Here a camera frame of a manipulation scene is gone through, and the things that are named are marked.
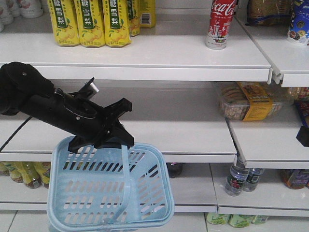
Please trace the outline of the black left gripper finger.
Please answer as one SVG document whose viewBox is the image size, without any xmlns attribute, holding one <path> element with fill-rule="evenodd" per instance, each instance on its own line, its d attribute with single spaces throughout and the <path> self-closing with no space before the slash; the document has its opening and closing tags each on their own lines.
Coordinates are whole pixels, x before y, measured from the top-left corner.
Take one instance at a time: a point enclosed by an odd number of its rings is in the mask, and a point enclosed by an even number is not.
<svg viewBox="0 0 309 232">
<path fill-rule="evenodd" d="M 102 129 L 93 142 L 95 148 L 121 148 L 122 145 L 134 145 L 134 137 L 126 131 L 117 119 Z"/>
</svg>

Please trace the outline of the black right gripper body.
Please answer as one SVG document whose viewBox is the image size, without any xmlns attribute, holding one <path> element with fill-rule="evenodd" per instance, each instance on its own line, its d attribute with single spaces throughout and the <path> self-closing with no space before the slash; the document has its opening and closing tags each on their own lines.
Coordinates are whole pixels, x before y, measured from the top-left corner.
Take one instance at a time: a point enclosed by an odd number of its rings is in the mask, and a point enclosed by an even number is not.
<svg viewBox="0 0 309 232">
<path fill-rule="evenodd" d="M 297 135 L 296 135 L 296 139 L 303 146 L 309 146 L 309 129 L 308 129 L 308 127 L 301 126 Z"/>
</svg>

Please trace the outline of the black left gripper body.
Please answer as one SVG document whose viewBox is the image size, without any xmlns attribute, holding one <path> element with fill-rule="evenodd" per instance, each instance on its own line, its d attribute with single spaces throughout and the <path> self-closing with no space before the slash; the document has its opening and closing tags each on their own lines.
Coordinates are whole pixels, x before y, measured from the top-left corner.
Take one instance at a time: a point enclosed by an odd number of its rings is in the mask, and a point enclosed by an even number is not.
<svg viewBox="0 0 309 232">
<path fill-rule="evenodd" d="M 48 100 L 49 123 L 75 135 L 68 148 L 73 153 L 83 146 L 93 145 L 102 129 L 119 120 L 124 113 L 132 111 L 132 103 L 125 98 L 106 107 L 89 100 L 70 99 L 59 93 L 53 94 Z"/>
</svg>

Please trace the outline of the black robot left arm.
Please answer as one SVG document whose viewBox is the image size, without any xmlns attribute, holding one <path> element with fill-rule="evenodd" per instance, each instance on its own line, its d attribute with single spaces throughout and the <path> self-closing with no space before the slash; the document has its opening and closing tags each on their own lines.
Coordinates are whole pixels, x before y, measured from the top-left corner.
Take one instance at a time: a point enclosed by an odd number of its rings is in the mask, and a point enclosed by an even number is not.
<svg viewBox="0 0 309 232">
<path fill-rule="evenodd" d="M 134 137 L 118 118 L 132 111 L 132 103 L 121 100 L 102 107 L 90 99 L 98 93 L 91 78 L 76 92 L 65 93 L 44 78 L 30 64 L 11 62 L 0 69 L 0 113 L 14 116 L 22 112 L 74 135 L 68 150 L 81 147 L 132 147 Z"/>
</svg>

